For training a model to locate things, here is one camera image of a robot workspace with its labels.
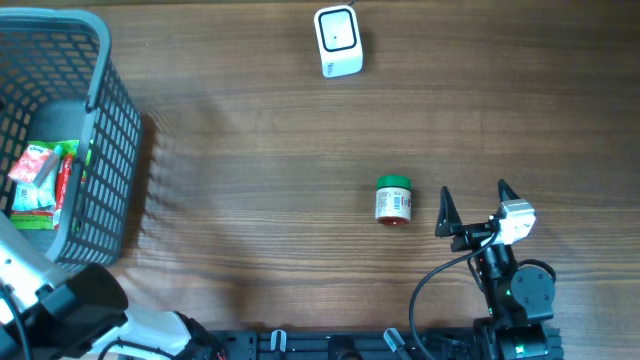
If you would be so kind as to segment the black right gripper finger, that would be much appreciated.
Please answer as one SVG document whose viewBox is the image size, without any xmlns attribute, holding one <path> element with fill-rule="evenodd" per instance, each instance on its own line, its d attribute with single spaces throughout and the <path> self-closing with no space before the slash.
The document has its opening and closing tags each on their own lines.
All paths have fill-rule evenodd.
<svg viewBox="0 0 640 360">
<path fill-rule="evenodd" d="M 460 235 L 463 232 L 462 226 L 461 218 L 450 191 L 447 186 L 443 186 L 440 190 L 440 206 L 435 236 L 444 238 Z"/>
<path fill-rule="evenodd" d="M 520 196 L 516 194 L 504 179 L 498 181 L 498 195 L 501 202 L 520 199 Z"/>
</svg>

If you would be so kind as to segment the green lid spice jar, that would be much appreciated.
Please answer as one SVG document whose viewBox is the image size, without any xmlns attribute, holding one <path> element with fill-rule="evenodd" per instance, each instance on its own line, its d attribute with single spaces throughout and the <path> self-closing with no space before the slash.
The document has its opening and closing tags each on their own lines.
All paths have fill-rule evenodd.
<svg viewBox="0 0 640 360">
<path fill-rule="evenodd" d="M 378 178 L 375 194 L 375 219 L 387 226 L 405 225 L 412 214 L 411 180 L 389 174 Z"/>
</svg>

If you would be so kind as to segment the green gummy candy bag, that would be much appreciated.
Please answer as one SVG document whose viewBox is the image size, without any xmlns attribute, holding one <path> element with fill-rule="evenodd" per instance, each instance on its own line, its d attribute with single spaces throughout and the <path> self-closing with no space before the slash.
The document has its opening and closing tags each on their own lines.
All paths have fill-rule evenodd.
<svg viewBox="0 0 640 360">
<path fill-rule="evenodd" d="M 44 141 L 29 141 L 28 145 L 34 144 L 42 147 L 54 149 L 59 147 L 61 149 L 61 157 L 62 158 L 67 154 L 72 154 L 74 156 L 73 160 L 77 155 L 77 150 L 79 146 L 78 140 L 63 140 L 56 142 L 44 142 Z M 10 220 L 13 225 L 19 230 L 55 230 L 52 217 L 54 212 L 54 206 L 41 208 L 32 211 L 13 211 L 11 208 L 11 217 Z"/>
</svg>

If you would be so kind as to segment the red tissue pack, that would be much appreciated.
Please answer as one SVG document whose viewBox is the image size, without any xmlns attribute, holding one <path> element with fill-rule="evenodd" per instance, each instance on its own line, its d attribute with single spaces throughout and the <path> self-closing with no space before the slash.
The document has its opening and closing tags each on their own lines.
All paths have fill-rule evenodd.
<svg viewBox="0 0 640 360">
<path fill-rule="evenodd" d="M 58 160 L 59 155 L 55 150 L 30 144 L 12 166 L 8 176 L 18 184 L 39 188 Z"/>
</svg>

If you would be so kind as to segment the red snack stick packet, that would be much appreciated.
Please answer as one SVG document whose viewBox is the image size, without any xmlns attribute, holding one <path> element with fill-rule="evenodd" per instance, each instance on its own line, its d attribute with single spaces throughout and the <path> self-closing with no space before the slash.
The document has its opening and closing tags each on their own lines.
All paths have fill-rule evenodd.
<svg viewBox="0 0 640 360">
<path fill-rule="evenodd" d="M 62 208 L 66 196 L 68 183 L 72 172 L 72 163 L 74 156 L 72 154 L 65 155 L 60 163 L 58 174 L 56 177 L 56 205 L 54 207 L 52 223 L 55 230 L 59 229 Z"/>
</svg>

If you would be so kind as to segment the teal snack packet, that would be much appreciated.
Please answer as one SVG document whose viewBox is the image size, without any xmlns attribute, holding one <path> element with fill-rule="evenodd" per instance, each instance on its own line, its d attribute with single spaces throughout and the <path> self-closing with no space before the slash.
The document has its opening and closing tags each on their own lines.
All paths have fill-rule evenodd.
<svg viewBox="0 0 640 360">
<path fill-rule="evenodd" d="M 57 177 L 58 167 L 60 165 L 61 149 L 56 147 L 55 150 L 59 155 L 57 165 L 46 177 L 41 187 L 35 188 L 27 185 L 16 183 L 16 192 L 12 205 L 13 211 L 32 211 L 41 208 L 52 207 L 56 204 L 55 200 L 55 181 Z"/>
</svg>

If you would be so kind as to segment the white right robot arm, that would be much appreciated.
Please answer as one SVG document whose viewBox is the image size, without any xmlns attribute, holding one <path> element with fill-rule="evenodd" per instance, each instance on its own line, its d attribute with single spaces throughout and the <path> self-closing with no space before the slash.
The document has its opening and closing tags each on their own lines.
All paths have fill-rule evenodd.
<svg viewBox="0 0 640 360">
<path fill-rule="evenodd" d="M 545 324 L 554 316 L 556 273 L 540 260 L 516 260 L 512 250 L 533 229 L 536 212 L 503 179 L 498 195 L 486 222 L 465 225 L 449 190 L 441 189 L 435 235 L 451 237 L 454 252 L 475 254 L 467 265 L 489 315 L 469 328 L 432 330 L 427 339 L 439 359 L 562 359 L 560 331 Z"/>
</svg>

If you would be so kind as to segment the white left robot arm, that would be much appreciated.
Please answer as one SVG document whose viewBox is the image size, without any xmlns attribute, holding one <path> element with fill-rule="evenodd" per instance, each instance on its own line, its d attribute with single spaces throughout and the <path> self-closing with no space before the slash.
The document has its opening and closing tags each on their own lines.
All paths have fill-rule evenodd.
<svg viewBox="0 0 640 360">
<path fill-rule="evenodd" d="M 195 319 L 132 305 L 116 278 L 90 264 L 70 274 L 1 219 L 1 358 L 223 359 Z"/>
</svg>

